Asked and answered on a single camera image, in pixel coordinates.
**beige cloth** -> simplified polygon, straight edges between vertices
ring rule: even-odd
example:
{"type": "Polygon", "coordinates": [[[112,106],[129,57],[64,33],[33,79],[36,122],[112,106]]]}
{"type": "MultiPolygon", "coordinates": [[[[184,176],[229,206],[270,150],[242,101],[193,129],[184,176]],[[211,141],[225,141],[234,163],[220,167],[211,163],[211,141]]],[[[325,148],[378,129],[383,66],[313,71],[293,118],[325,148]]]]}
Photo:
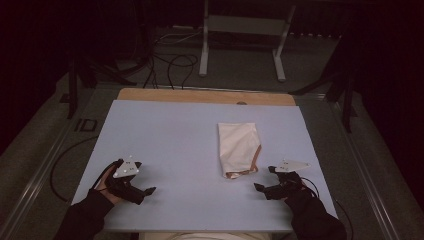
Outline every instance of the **beige cloth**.
{"type": "Polygon", "coordinates": [[[219,157],[225,178],[257,172],[261,143],[255,123],[218,123],[219,157]]]}

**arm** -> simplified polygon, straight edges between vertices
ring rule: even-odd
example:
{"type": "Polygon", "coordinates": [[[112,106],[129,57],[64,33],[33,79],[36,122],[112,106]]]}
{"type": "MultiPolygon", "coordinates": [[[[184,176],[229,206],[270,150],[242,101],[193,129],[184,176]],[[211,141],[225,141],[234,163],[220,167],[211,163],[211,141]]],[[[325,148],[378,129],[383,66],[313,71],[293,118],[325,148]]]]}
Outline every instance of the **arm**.
{"type": "Polygon", "coordinates": [[[293,212],[292,227],[299,240],[346,240],[344,225],[308,190],[292,194],[285,202],[293,212]]]}
{"type": "Polygon", "coordinates": [[[106,214],[122,201],[106,189],[105,180],[112,169],[106,171],[96,189],[90,189],[84,200],[68,208],[54,239],[93,239],[103,229],[106,214]]]}

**white table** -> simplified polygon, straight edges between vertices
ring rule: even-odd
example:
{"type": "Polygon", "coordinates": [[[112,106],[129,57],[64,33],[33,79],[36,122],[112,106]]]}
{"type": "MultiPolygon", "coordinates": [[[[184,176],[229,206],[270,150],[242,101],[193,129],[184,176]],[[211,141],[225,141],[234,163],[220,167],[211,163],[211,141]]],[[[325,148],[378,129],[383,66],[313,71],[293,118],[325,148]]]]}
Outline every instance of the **white table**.
{"type": "Polygon", "coordinates": [[[107,230],[290,231],[290,209],[282,201],[267,201],[253,185],[277,184],[277,176],[267,167],[278,165],[283,157],[312,165],[298,173],[315,183],[327,211],[336,216],[297,106],[116,100],[73,202],[86,196],[109,163],[129,155],[142,162],[133,186],[157,190],[141,205],[122,203],[112,209],[105,219],[107,230]],[[219,122],[256,123],[262,143],[259,172],[235,180],[222,176],[219,122]]]}

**metal frame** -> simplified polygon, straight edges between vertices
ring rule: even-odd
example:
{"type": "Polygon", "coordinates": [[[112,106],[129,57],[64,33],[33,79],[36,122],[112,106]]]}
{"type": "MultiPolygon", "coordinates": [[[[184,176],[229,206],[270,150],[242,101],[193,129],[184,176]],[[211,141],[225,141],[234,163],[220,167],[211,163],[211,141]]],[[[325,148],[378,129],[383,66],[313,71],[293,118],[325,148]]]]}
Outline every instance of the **metal frame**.
{"type": "Polygon", "coordinates": [[[244,18],[209,15],[209,0],[205,0],[204,19],[203,19],[203,47],[200,58],[199,75],[205,77],[208,71],[208,33],[209,31],[233,32],[233,33],[251,33],[280,36],[281,40],[277,47],[272,51],[275,70],[279,82],[285,82],[283,64],[281,61],[281,52],[290,29],[290,23],[294,15],[296,6],[291,6],[288,16],[285,20],[262,19],[262,18],[244,18]]]}

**wooden edge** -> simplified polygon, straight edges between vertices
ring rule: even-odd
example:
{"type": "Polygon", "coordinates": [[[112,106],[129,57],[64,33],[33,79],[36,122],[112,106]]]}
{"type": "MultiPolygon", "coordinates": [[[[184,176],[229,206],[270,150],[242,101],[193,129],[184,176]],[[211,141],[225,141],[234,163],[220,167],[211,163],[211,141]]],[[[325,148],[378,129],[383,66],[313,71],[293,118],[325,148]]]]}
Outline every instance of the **wooden edge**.
{"type": "Polygon", "coordinates": [[[296,106],[293,96],[281,93],[254,93],[211,90],[168,90],[123,88],[118,100],[197,102],[247,105],[296,106]]]}

